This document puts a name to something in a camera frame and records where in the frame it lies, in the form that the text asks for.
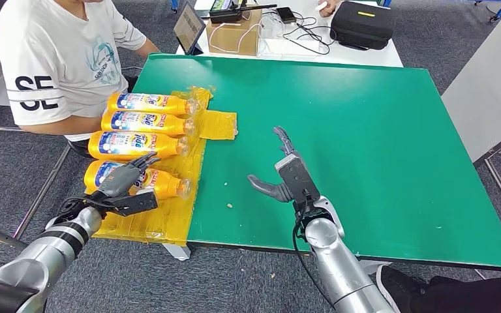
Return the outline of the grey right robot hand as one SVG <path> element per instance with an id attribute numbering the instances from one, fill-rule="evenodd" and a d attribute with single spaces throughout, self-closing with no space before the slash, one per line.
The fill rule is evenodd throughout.
<path id="1" fill-rule="evenodd" d="M 285 154 L 286 157 L 290 153 L 293 153 L 295 151 L 292 141 L 286 133 L 285 129 L 283 129 L 281 126 L 275 126 L 273 127 L 273 132 L 279 137 L 279 140 L 282 142 L 281 151 Z M 292 193 L 285 183 L 273 185 L 262 181 L 253 174 L 248 175 L 247 179 L 253 189 L 261 192 L 262 194 L 265 194 L 266 196 L 276 199 L 279 202 L 288 203 L 294 200 Z"/>

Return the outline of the person's left hand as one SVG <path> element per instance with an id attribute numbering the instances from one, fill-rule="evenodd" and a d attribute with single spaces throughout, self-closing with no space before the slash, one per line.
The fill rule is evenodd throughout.
<path id="1" fill-rule="evenodd" d="M 327 18 L 331 16 L 335 10 L 337 9 L 337 6 L 341 0 L 319 0 L 318 1 L 318 13 L 321 17 Z"/>

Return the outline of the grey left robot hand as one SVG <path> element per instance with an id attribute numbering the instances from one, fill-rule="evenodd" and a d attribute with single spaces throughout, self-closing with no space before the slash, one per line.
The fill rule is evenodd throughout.
<path id="1" fill-rule="evenodd" d="M 157 152 L 150 152 L 116 167 L 104 178 L 103 182 L 97 188 L 97 192 L 108 198 L 127 194 L 130 187 L 138 180 L 141 174 L 150 165 L 159 160 Z"/>

